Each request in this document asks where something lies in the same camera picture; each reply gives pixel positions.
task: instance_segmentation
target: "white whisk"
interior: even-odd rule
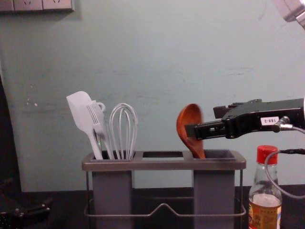
[[[118,137],[119,137],[119,145],[117,145],[117,142],[115,140],[115,134],[113,130],[113,120],[116,115],[116,113],[119,113],[119,119],[118,119]],[[124,154],[124,148],[123,148],[123,140],[122,140],[122,116],[126,116],[126,145],[125,145],[125,154]],[[135,142],[137,139],[137,131],[138,131],[138,117],[133,109],[132,106],[128,104],[118,104],[115,106],[113,111],[111,112],[110,118],[109,118],[109,132],[111,134],[111,137],[109,139],[112,139],[112,142],[110,141],[111,147],[114,146],[116,155],[118,159],[127,159],[130,160],[134,156],[134,147]]]

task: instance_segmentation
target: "electrical outlet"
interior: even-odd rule
[[[15,11],[42,10],[42,0],[14,0]]]
[[[14,11],[13,0],[0,0],[0,12]]]
[[[73,0],[42,0],[44,10],[74,10]]]

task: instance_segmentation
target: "white label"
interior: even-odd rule
[[[261,123],[262,125],[274,125],[278,122],[279,118],[278,117],[266,117],[266,118],[261,118]]]

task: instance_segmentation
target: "utensil holder compartment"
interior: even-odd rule
[[[206,159],[195,159],[189,151],[139,151],[130,161],[95,160],[94,155],[89,154],[82,162],[82,169],[87,173],[88,192],[88,173],[92,172],[95,214],[88,212],[88,208],[85,214],[89,219],[95,218],[96,229],[147,229],[149,225],[159,229],[185,225],[188,229],[233,229],[234,218],[245,214],[242,191],[238,213],[234,213],[234,175],[235,170],[240,171],[242,187],[246,160],[236,151],[205,150],[205,154]],[[132,188],[134,170],[193,170],[193,190],[187,197],[155,194],[139,197]],[[141,205],[144,208],[137,205],[139,201],[146,201],[147,204]],[[185,205],[183,212],[176,210],[181,204]],[[165,221],[156,225],[154,219],[160,214],[173,223],[166,227],[163,227]]]

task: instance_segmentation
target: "bottle label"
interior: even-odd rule
[[[249,202],[249,229],[280,229],[281,205],[262,207]]]

